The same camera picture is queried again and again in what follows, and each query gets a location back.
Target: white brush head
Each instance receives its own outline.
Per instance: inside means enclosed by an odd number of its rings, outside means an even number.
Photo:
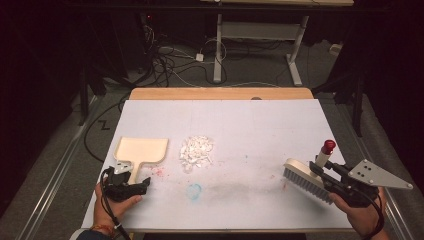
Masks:
[[[312,193],[328,204],[332,203],[328,197],[328,191],[324,188],[321,177],[313,173],[308,166],[296,159],[289,158],[286,163],[284,163],[284,167],[284,177],[289,181]]]

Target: blue marker stain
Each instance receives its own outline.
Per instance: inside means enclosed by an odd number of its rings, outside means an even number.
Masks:
[[[191,184],[187,187],[186,195],[192,201],[197,200],[202,192],[202,187],[199,184]]]

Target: beige dustpan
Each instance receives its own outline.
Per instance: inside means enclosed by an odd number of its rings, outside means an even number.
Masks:
[[[138,170],[144,163],[159,163],[165,158],[168,139],[121,137],[115,150],[117,161],[128,161],[134,167],[129,184],[134,184]]]

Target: white board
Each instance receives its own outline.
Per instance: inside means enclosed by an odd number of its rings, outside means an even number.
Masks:
[[[213,140],[213,162],[184,173],[179,160],[183,141],[199,135]],[[122,136],[169,139],[165,159],[140,171],[138,182],[152,181],[143,201],[126,214],[126,229],[351,228],[334,205],[283,177],[287,158],[307,164],[325,140],[334,140],[318,100],[127,101],[103,169],[114,166],[113,152]],[[345,162],[338,148],[330,160]],[[93,195],[83,228],[92,225],[94,200]]]

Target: desk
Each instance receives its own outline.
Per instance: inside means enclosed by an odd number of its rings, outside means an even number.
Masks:
[[[135,89],[130,99],[103,169],[114,166],[113,152],[122,136],[166,137],[169,143],[161,163],[144,165],[140,171],[138,181],[151,177],[152,184],[143,202],[127,213],[123,226],[128,231],[351,229],[345,214],[335,206],[282,176],[287,158],[302,159],[306,164],[324,140],[334,139],[318,100],[312,99],[309,90],[152,88]],[[212,164],[184,173],[179,160],[182,142],[200,134],[214,141]],[[340,151],[334,151],[332,161],[344,163]],[[198,191],[197,197],[192,196],[193,191]],[[92,224],[94,200],[93,195],[82,228]]]
[[[241,4],[271,4],[271,5],[306,5],[306,6],[352,6],[353,0],[222,0],[219,4],[241,3]],[[248,38],[248,39],[270,39],[270,40],[294,40],[293,50],[286,55],[287,64],[295,86],[302,86],[299,71],[296,66],[296,57],[302,43],[303,34],[309,16],[303,16],[299,24],[276,24],[276,23],[252,23],[252,22],[226,22],[222,20],[222,14],[218,14],[216,34],[216,55],[214,65],[213,81],[221,82],[222,61],[222,38]]]

